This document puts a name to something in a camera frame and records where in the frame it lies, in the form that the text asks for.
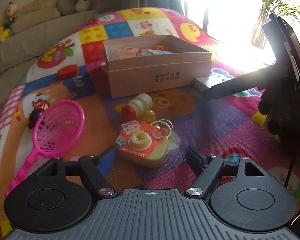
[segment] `red bottle cap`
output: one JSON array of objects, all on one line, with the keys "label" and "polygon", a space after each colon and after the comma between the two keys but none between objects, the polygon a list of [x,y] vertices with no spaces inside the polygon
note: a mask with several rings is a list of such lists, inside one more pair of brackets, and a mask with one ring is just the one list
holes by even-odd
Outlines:
[{"label": "red bottle cap", "polygon": [[129,105],[126,105],[122,108],[121,114],[127,121],[133,121],[137,118],[136,111],[132,108],[132,106]]},{"label": "red bottle cap", "polygon": [[78,75],[79,67],[78,67],[78,65],[75,65],[75,64],[68,65],[63,68],[60,68],[58,70],[57,74],[58,74],[58,79],[65,80],[65,79],[68,79],[68,78]]}]

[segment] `play mat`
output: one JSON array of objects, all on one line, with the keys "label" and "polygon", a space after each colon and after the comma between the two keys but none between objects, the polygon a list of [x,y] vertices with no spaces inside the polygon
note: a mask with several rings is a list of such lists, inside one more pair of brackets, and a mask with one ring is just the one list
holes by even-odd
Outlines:
[{"label": "play mat", "polygon": [[[11,227],[3,210],[4,192],[33,148],[32,130],[27,128],[33,104],[50,104],[71,99],[85,112],[86,122],[79,143],[63,156],[65,161],[83,155],[98,155],[115,144],[124,120],[120,110],[133,97],[111,99],[103,63],[103,41],[128,36],[170,34],[212,52],[211,74],[234,77],[243,74],[243,52],[236,51],[235,64],[225,55],[232,48],[214,40],[184,16],[167,9],[136,8],[104,14],[71,33],[47,51],[11,93],[0,117],[0,239]],[[76,64],[80,73],[59,81],[57,70]],[[262,128],[265,119],[258,112],[261,92],[250,89],[220,100],[203,102],[195,87],[181,87],[149,93],[157,120],[173,123],[169,151],[163,165],[149,169],[117,158],[107,179],[120,192],[122,188],[180,188],[195,176],[185,162],[185,150],[194,146],[205,155],[216,154],[228,161],[241,156],[259,165],[284,182],[291,156],[279,140]],[[47,160],[39,157],[29,173]],[[68,178],[80,183],[80,178]],[[288,189],[300,195],[300,163],[295,165]]]}]

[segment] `silver screw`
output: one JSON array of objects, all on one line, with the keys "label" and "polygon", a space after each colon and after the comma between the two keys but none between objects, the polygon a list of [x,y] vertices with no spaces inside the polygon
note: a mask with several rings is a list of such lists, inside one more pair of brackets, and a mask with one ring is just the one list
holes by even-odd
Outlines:
[{"label": "silver screw", "polygon": [[105,187],[105,188],[102,188],[101,190],[99,190],[99,194],[103,195],[103,196],[111,196],[114,194],[114,189]]},{"label": "silver screw", "polygon": [[192,188],[188,189],[187,192],[191,196],[199,196],[203,193],[202,189],[200,189],[198,187],[192,187]]}]

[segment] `pink toy racket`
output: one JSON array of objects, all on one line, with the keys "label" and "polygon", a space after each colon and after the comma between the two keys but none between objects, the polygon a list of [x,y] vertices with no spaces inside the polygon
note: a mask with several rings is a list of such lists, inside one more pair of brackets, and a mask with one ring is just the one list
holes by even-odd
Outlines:
[{"label": "pink toy racket", "polygon": [[70,151],[79,141],[83,125],[83,110],[74,101],[60,101],[44,111],[34,126],[32,135],[34,149],[27,156],[4,195],[7,196],[24,180],[39,155],[52,158]]}]

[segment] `racket handle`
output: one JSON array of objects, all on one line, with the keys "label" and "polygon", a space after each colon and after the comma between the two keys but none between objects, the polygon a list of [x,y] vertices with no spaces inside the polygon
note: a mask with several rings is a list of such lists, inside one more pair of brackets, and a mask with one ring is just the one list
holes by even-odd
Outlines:
[{"label": "racket handle", "polygon": [[18,170],[15,179],[10,183],[10,187],[4,193],[4,196],[7,196],[10,193],[10,191],[12,191],[16,186],[18,186],[25,179],[28,170],[35,163],[38,156],[39,156],[39,151],[37,149],[33,149],[32,152],[27,156],[25,163]]}]

